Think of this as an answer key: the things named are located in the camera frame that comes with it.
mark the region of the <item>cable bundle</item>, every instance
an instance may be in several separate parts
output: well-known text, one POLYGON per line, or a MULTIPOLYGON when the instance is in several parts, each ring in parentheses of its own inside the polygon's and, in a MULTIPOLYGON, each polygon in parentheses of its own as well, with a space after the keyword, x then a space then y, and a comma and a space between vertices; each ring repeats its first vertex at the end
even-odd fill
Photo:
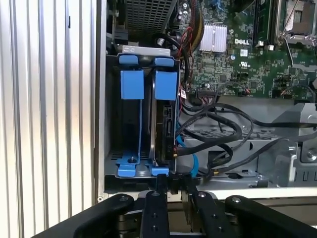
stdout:
POLYGON ((254 129, 254 124, 263 126, 263 127, 285 127, 285 128, 312 128, 312 127, 317 127, 317 123, 302 123, 302 122, 261 122, 258 121, 254 118, 252 118, 250 115, 246 114, 245 112, 241 111, 240 109, 228 105, 228 104, 223 104, 223 103, 214 103, 206 106, 199 106, 199 107, 189 107, 185 103, 183 103, 182 111, 185 112, 186 110, 196 112, 195 114, 191 115, 191 118, 189 118, 186 122, 184 122, 176 131, 176 135, 180 135, 181 133, 184 133, 194 139, 197 139, 201 142, 202 144, 192 147, 192 148, 177 148, 177 155, 188 155, 191 153, 197 153, 199 151, 211 148, 213 146, 219 146, 221 147, 224 152, 216 156, 215 158, 209 159, 207 163, 207 173, 203 173, 200 171, 201 174, 203 174, 204 177, 210 178, 211 175, 213 174, 219 174, 219 173, 225 173, 228 171, 231 171, 239 166, 245 165, 254 159, 256 159, 261 153, 267 151, 269 148, 274 146, 280 141, 295 141, 295 142, 304 142, 307 140, 311 140, 317 137, 317 132, 314 132, 313 134, 310 135, 304 135, 304 136, 293 136, 293 137, 285 137, 285 138, 279 138, 276 139, 267 145, 265 145, 263 148, 255 152, 254 154, 250 155, 246 159, 234 163, 228 167, 225 168, 219 168, 219 169, 214 169, 215 167, 224 165, 228 162, 231 161, 233 152, 240 148, 251 136, 253 129, 254 129), (228 109, 228 110, 217 110, 216 108, 222 108, 222 109, 228 109), (234 113, 241 115, 245 119, 247 119, 251 123, 251 128, 247 134, 246 137, 243 138, 243 140, 235 147, 230 148, 228 145, 225 143, 229 143, 232 141, 236 141, 241 139, 242 137, 242 131, 241 128, 233 121, 228 120, 226 118, 223 118, 221 116, 215 115, 212 112, 218 112, 218 113, 234 113), (232 128, 235 132, 232 135, 229 136, 223 136, 220 138, 206 138, 203 137, 202 135, 197 135, 192 131, 187 130, 186 128, 196 122, 197 120, 200 120, 204 117, 209 117, 221 124, 225 124, 226 126, 229 126, 232 128))

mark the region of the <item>screw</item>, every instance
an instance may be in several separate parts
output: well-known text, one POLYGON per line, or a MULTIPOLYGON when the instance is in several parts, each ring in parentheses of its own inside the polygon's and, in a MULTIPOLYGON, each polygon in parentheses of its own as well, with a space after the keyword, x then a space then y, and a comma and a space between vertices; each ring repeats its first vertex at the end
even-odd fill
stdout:
POLYGON ((315 161, 315 160, 317 159, 316 152, 315 152, 314 150, 309 150, 309 151, 307 152, 307 157, 308 157, 308 160, 309 160, 310 162, 315 161))
POLYGON ((240 198, 238 198, 238 197, 233 197, 232 201, 235 202, 235 203, 241 202, 240 198))
POLYGON ((159 196, 159 193, 155 191, 154 193, 152 193, 152 196, 159 196))
POLYGON ((206 194, 205 194, 204 192, 199 192, 199 193, 198 193, 198 196, 199 196, 199 197, 206 197, 206 194))
POLYGON ((120 197, 119 201, 124 202, 124 201, 127 201, 128 199, 129 199, 128 197, 122 196, 120 197))

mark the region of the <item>screw hole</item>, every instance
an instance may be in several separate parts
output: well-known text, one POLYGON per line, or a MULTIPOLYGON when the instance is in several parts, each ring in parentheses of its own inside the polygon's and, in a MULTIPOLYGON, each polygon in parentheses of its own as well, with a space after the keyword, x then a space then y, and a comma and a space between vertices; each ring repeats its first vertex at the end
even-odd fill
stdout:
POLYGON ((157 232, 159 230, 159 228, 157 226, 152 226, 151 230, 152 230, 152 232, 157 232))

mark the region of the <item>dell logo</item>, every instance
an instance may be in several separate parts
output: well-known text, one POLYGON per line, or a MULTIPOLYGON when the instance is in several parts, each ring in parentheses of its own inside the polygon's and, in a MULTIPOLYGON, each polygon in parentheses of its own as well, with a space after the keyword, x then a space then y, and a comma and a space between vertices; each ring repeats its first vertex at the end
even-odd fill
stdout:
POLYGON ((234 43, 236 45, 244 45, 244 46, 249 46, 250 43, 248 40, 239 40, 239 39, 234 39, 234 43))

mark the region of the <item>black plastic part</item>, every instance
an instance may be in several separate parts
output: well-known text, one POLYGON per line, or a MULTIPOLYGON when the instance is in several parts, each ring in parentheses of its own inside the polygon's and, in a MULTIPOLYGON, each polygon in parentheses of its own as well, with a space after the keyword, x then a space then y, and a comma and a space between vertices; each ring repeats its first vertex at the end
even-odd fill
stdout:
POLYGON ((204 191, 192 194, 194 207, 200 215, 203 228, 208 238, 237 237, 226 214, 217 207, 213 197, 204 191))
POLYGON ((162 159, 164 161, 174 160, 175 142, 175 114, 172 105, 163 108, 163 135, 162 135, 162 159))
POLYGON ((145 198, 140 238, 168 237, 167 196, 163 192, 150 191, 145 198))
POLYGON ((167 193, 168 181, 167 176, 164 174, 158 175, 157 177, 157 192, 167 193))
POLYGON ((128 30, 116 28, 114 31, 114 42, 120 45, 127 45, 129 42, 128 30))
POLYGON ((33 238, 85 238, 110 235, 117 217, 132 207, 133 202, 133 197, 117 194, 33 238))
POLYGON ((242 196, 226 198, 225 208, 238 217, 243 237, 317 237, 317 229, 242 196))

